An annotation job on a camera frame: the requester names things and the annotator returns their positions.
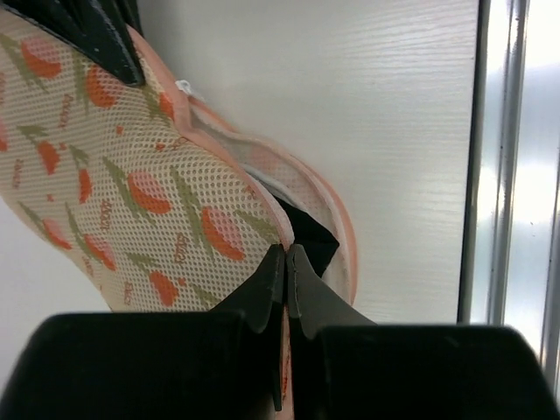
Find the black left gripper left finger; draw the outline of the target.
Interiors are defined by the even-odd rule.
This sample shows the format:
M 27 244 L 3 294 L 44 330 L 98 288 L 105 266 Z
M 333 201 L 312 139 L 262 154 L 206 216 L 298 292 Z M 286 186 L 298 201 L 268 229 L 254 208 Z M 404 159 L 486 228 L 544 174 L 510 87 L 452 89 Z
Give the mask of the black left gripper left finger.
M 206 312 L 67 313 L 30 337 L 4 419 L 271 419 L 283 406 L 285 252 Z

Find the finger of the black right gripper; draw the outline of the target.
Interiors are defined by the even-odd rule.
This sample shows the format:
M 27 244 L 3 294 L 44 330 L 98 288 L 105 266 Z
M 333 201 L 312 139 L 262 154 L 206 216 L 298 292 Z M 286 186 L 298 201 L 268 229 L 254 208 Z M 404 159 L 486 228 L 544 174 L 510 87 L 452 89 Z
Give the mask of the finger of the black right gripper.
M 80 53 L 125 85 L 144 84 L 130 35 L 142 29 L 136 1 L 58 1 L 56 18 L 62 39 Z

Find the floral mesh bra laundry bag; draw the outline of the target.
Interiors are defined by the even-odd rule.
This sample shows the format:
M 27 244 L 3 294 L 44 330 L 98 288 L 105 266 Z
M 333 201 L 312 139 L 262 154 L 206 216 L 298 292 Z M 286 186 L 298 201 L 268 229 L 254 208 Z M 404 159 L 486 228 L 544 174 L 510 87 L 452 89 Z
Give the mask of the floral mesh bra laundry bag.
M 271 419 L 297 419 L 286 256 L 299 244 L 274 195 L 339 241 L 316 275 L 352 306 L 356 238 L 340 196 L 282 146 L 222 120 L 142 29 L 130 35 L 144 84 L 120 82 L 62 39 L 57 2 L 1 4 L 2 200 L 109 313 L 208 312 L 281 246 L 283 406 Z

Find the black bra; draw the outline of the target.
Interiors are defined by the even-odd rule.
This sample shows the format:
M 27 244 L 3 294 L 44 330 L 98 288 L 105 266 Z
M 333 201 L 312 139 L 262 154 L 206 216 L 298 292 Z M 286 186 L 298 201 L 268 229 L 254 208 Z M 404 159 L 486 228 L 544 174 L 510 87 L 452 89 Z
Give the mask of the black bra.
M 304 247 L 315 273 L 322 277 L 339 249 L 339 241 L 307 212 L 292 206 L 276 195 L 274 198 L 290 220 L 295 243 Z

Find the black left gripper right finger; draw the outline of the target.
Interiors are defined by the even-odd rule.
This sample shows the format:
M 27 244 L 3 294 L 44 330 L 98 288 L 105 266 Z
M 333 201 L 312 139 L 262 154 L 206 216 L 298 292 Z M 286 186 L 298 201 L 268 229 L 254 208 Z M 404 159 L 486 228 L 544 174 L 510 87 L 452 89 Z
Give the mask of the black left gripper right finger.
M 378 325 L 286 256 L 297 419 L 556 419 L 536 357 L 515 330 Z

